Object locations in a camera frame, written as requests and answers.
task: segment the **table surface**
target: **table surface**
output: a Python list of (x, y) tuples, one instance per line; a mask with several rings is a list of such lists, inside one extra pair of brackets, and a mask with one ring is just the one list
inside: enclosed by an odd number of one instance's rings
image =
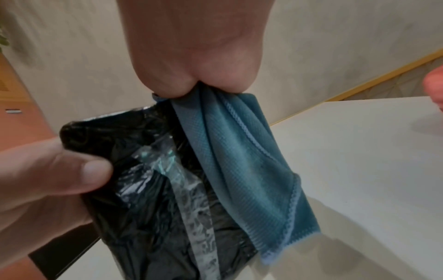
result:
[[(271, 129), (324, 235), (238, 280), (441, 279), (443, 113), (429, 98), (328, 102)], [(99, 242), (60, 279), (121, 277)]]

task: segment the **clear tape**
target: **clear tape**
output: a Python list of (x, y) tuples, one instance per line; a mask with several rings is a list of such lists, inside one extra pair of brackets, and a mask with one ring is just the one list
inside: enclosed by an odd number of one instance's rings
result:
[(172, 137), (164, 136), (132, 156), (169, 179), (201, 279), (220, 280), (216, 237), (204, 184), (181, 165)]

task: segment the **hand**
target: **hand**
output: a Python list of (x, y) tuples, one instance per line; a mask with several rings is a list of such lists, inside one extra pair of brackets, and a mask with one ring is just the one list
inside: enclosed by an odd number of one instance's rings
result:
[(59, 139), (0, 153), (0, 268), (90, 222), (78, 194), (103, 186), (112, 165)]
[(443, 111), (443, 66), (427, 74), (423, 81), (423, 86), (432, 101)]
[(274, 0), (118, 0), (132, 64), (162, 97), (197, 81), (228, 92), (248, 89), (262, 57)]

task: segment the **fingernail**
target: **fingernail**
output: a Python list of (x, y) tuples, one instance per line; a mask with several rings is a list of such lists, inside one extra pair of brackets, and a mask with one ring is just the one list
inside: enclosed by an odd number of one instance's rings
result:
[(95, 160), (85, 163), (82, 169), (84, 185), (105, 184), (112, 172), (112, 165), (105, 160)]

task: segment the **wooden baseboard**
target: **wooden baseboard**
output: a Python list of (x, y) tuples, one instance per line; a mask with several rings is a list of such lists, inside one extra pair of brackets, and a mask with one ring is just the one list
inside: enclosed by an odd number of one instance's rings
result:
[(400, 67), (400, 68), (398, 68), (398, 69), (396, 69), (396, 70), (394, 70), (392, 72), (384, 74), (384, 75), (382, 75), (382, 76), (380, 76), (380, 77), (378, 77), (378, 78), (376, 78), (374, 80), (371, 80), (371, 81), (369, 81), (367, 83), (359, 85), (359, 86), (357, 86), (357, 87), (355, 87), (353, 89), (350, 89), (348, 91), (340, 93), (339, 95), (326, 100), (326, 102), (344, 100), (344, 99), (346, 99), (346, 98), (348, 98), (350, 96), (353, 96), (354, 94), (362, 92), (363, 90), (366, 90), (366, 89), (371, 88), (371, 87), (373, 87), (373, 86), (375, 86), (375, 85), (377, 85), (379, 83), (382, 83), (384, 81), (392, 79), (392, 78), (394, 78), (394, 77), (396, 77), (398, 75), (401, 75), (401, 74), (403, 74), (403, 73), (405, 73), (405, 72), (407, 72), (409, 70), (412, 70), (414, 68), (422, 66), (423, 64), (426, 64), (426, 63), (428, 63), (430, 61), (433, 61), (433, 60), (435, 60), (435, 59), (437, 59), (439, 57), (442, 57), (442, 56), (443, 56), (443, 49), (438, 50), (438, 51), (436, 51), (433, 54), (427, 55), (427, 56), (425, 56), (425, 57), (423, 57), (423, 58), (421, 58), (421, 59), (419, 59), (417, 61), (409, 63), (409, 64), (407, 64), (407, 65), (405, 65), (403, 67)]

